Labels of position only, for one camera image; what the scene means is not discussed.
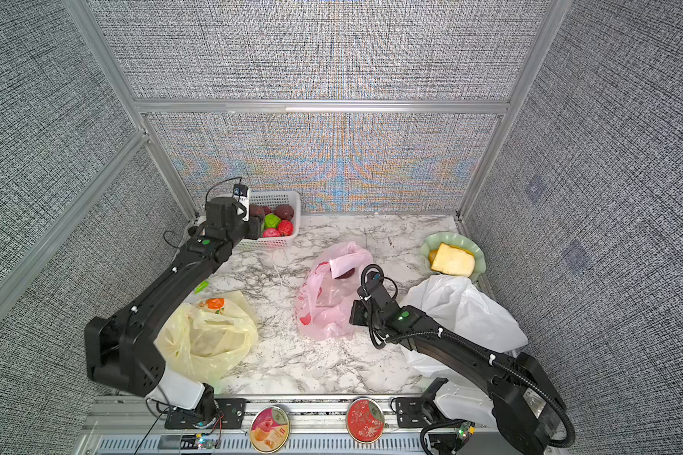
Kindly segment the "dark purple fruit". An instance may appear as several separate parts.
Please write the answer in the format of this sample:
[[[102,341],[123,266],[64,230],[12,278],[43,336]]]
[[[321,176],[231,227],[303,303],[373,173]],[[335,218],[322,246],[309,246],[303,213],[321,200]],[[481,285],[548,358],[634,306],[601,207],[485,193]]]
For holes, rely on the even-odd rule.
[[[291,205],[283,204],[277,206],[273,213],[281,220],[291,221],[295,215],[295,210]]]
[[[356,273],[356,269],[351,268],[351,269],[347,270],[345,273],[343,273],[342,275],[338,276],[337,280],[349,279],[349,278],[353,277],[355,273]]]
[[[266,210],[264,207],[256,205],[256,204],[250,205],[250,216],[264,218],[266,216],[266,214],[267,213],[266,213]]]

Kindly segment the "pink plastic bag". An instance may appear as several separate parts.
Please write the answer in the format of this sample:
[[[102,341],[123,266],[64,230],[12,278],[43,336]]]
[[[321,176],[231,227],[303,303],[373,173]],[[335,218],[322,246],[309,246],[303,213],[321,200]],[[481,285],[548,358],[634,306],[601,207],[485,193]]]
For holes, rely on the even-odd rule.
[[[355,242],[330,246],[317,258],[295,303],[302,335],[327,340],[354,334],[355,327],[349,322],[351,309],[358,299],[360,273],[371,263],[371,253]],[[356,269],[353,277],[337,280],[351,268]]]

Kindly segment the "white plastic bag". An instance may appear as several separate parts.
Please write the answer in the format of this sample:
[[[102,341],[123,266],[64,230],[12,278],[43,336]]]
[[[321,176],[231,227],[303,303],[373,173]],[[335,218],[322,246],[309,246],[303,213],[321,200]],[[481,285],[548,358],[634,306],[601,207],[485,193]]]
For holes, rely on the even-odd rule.
[[[466,277],[434,275],[411,288],[401,304],[489,350],[509,354],[529,344],[512,314]]]

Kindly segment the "yellow plastic bag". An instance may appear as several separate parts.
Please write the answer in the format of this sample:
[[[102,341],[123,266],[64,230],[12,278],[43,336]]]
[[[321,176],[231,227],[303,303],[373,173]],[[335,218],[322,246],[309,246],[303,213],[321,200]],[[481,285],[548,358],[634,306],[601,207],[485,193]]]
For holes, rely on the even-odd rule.
[[[172,371],[216,386],[258,339],[256,314],[242,292],[232,291],[182,303],[154,344]]]

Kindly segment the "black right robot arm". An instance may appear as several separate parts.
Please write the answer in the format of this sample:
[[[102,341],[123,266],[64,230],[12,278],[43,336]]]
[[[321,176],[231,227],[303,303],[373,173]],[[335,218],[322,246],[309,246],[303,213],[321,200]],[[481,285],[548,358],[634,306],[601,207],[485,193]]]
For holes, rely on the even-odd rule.
[[[493,402],[493,419],[503,438],[522,454],[567,449],[576,441],[567,406],[539,362],[484,348],[444,328],[424,311],[401,306],[381,271],[364,271],[349,322],[365,326],[373,345],[396,344],[433,358],[459,373]]]

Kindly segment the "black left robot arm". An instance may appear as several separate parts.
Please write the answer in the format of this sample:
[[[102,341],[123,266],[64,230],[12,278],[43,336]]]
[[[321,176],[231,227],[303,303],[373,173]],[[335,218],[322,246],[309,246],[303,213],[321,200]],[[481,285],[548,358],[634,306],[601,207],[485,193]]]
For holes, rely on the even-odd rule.
[[[231,258],[235,246],[260,237],[261,222],[250,214],[249,193],[237,185],[233,195],[207,201],[206,220],[159,278],[114,315],[93,318],[85,326],[90,380],[199,413],[204,421],[214,417],[212,387],[174,372],[155,340],[180,303]]]

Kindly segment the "white plastic basket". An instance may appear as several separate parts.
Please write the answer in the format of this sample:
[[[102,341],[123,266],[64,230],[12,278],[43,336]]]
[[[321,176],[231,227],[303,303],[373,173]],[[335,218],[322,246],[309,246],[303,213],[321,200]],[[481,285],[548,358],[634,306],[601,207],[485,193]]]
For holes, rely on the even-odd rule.
[[[272,250],[288,248],[299,234],[301,227],[301,198],[297,191],[253,191],[249,192],[249,204],[259,207],[269,207],[275,210],[278,206],[288,205],[293,208],[293,216],[290,223],[293,225],[292,233],[288,236],[264,237],[265,221],[261,216],[250,215],[250,233],[258,233],[258,239],[243,239],[233,251],[247,252],[256,250]]]

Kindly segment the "green snack packet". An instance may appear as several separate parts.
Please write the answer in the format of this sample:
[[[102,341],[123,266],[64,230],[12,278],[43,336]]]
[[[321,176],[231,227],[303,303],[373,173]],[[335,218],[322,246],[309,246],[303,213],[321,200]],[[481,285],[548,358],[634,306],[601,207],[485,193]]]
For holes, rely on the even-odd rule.
[[[201,282],[201,283],[195,288],[194,293],[195,293],[195,294],[199,294],[199,293],[201,293],[204,289],[206,289],[208,286],[209,286],[209,282],[208,282],[208,281],[203,281],[203,282]]]

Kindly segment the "green glass bowl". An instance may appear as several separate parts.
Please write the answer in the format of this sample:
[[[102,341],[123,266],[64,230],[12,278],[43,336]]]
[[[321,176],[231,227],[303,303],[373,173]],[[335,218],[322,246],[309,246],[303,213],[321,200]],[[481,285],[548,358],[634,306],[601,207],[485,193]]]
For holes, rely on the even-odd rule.
[[[477,279],[486,271],[487,265],[483,250],[475,242],[472,242],[472,240],[468,237],[451,231],[439,232],[427,237],[426,240],[423,242],[422,246],[420,247],[420,254],[423,257],[425,264],[427,265],[430,271],[432,271],[432,269],[428,259],[428,255],[432,250],[438,249],[438,247],[441,244],[447,244],[449,246],[457,246],[458,248],[463,248],[464,250],[467,250],[474,256],[474,273],[472,273],[472,276],[470,276],[469,278],[472,282],[476,282]]]

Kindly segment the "yellow bread slice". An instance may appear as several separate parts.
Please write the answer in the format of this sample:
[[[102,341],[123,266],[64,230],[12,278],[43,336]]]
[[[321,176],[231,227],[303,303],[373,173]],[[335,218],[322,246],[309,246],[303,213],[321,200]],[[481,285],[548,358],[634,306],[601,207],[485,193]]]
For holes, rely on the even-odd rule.
[[[441,244],[438,249],[429,253],[428,259],[434,272],[466,278],[470,278],[474,273],[474,256],[457,246]]]

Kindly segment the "red round tin lid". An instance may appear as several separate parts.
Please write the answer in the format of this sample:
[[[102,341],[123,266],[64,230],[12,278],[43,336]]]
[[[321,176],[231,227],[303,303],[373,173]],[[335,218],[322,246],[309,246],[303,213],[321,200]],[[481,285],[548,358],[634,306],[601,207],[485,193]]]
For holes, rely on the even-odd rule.
[[[361,397],[349,406],[345,415],[348,434],[358,443],[372,444],[381,438],[385,417],[381,407],[372,399]]]

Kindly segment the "pink round tin lid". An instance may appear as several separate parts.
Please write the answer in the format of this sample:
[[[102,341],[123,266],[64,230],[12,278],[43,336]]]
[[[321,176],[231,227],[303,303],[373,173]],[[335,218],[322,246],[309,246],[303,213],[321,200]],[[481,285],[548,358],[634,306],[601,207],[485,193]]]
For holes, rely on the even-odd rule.
[[[252,447],[262,454],[281,450],[290,437],[290,419],[278,406],[262,409],[253,419],[249,431]]]

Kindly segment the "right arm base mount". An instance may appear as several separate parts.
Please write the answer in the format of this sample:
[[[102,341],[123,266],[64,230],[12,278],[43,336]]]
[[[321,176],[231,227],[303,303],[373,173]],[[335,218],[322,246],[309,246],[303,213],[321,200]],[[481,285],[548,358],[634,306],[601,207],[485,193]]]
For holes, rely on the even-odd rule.
[[[419,443],[428,455],[457,454],[475,432],[473,422],[446,417],[434,403],[436,394],[448,384],[447,378],[437,378],[420,396],[398,396],[390,400],[398,426],[420,430]]]

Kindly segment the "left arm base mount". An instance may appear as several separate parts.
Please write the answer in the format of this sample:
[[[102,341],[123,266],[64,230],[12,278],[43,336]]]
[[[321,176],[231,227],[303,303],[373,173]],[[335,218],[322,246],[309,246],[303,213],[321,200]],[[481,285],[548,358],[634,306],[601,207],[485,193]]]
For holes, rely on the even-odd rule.
[[[246,414],[245,398],[219,398],[214,388],[204,384],[204,392],[194,409],[170,407],[164,427],[167,430],[240,430]]]

